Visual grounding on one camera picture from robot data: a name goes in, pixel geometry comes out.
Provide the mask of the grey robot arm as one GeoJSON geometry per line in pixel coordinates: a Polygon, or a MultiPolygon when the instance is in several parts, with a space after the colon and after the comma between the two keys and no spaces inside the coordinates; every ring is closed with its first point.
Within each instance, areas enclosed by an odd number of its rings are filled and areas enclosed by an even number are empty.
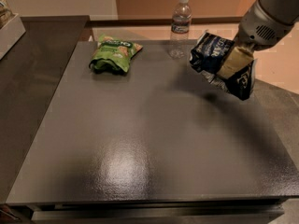
{"type": "Polygon", "coordinates": [[[229,78],[253,60],[253,52],[274,47],[299,18],[299,0],[256,0],[243,16],[235,48],[217,72],[229,78]]]}

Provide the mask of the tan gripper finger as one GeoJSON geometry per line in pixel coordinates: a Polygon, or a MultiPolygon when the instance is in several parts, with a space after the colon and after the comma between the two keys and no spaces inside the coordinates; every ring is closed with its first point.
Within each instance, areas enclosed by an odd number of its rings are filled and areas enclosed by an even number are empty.
{"type": "Polygon", "coordinates": [[[234,47],[221,65],[221,69],[217,72],[217,75],[228,79],[236,72],[245,68],[253,60],[253,53],[250,50],[243,47],[234,47]]]}

